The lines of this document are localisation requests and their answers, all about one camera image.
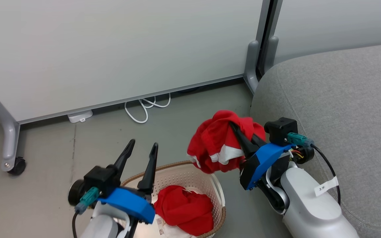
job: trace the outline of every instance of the white label on cable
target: white label on cable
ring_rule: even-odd
[[[337,182],[337,177],[334,176],[331,180],[314,188],[314,191],[316,192],[316,196],[320,196],[323,193],[325,193],[327,190],[329,190],[330,188],[334,188],[337,185],[339,185],[339,182]]]

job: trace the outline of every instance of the black cable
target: black cable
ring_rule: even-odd
[[[321,156],[322,158],[324,159],[324,161],[326,162],[327,166],[329,167],[330,171],[331,171],[331,174],[333,175],[333,177],[336,176],[336,174],[334,173],[334,169],[333,167],[331,166],[330,162],[327,160],[327,158],[325,157],[325,155],[323,154],[323,152],[317,147],[315,146],[314,144],[311,144],[311,147],[314,148]],[[339,204],[340,206],[340,189],[339,189],[339,185],[336,186],[336,191],[337,191],[337,203]]]
[[[77,217],[78,213],[74,213],[74,216],[73,216],[73,221],[71,222],[71,227],[73,229],[73,238],[77,238],[77,234],[76,234],[76,217]]]

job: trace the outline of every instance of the laundry basket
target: laundry basket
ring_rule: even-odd
[[[144,173],[140,173],[122,182],[122,186],[137,188],[138,182],[142,180]],[[170,185],[179,185],[195,193],[206,194],[213,203],[214,229],[200,235],[198,238],[211,238],[221,228],[226,218],[226,207],[223,190],[215,175],[208,175],[195,168],[190,161],[177,162],[160,166],[156,169],[154,192],[152,203],[158,199],[158,193]],[[138,224],[134,238],[163,238],[163,221],[154,220],[153,224]]]

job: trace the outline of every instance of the red cloth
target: red cloth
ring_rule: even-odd
[[[178,226],[188,234],[200,236],[214,228],[213,204],[205,194],[171,185],[158,193],[154,208],[165,223]]]
[[[232,111],[218,111],[212,119],[199,126],[188,147],[190,160],[205,173],[236,169],[244,158],[229,122],[238,125],[249,140],[253,134],[266,140],[264,128],[253,122],[251,117],[240,118]]]

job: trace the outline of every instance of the gray fabric upholstery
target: gray fabric upholstery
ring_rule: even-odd
[[[337,174],[343,214],[361,238],[381,238],[381,46],[275,65],[260,80],[251,116],[262,125],[296,119]],[[332,178],[319,156],[302,167],[319,183]]]

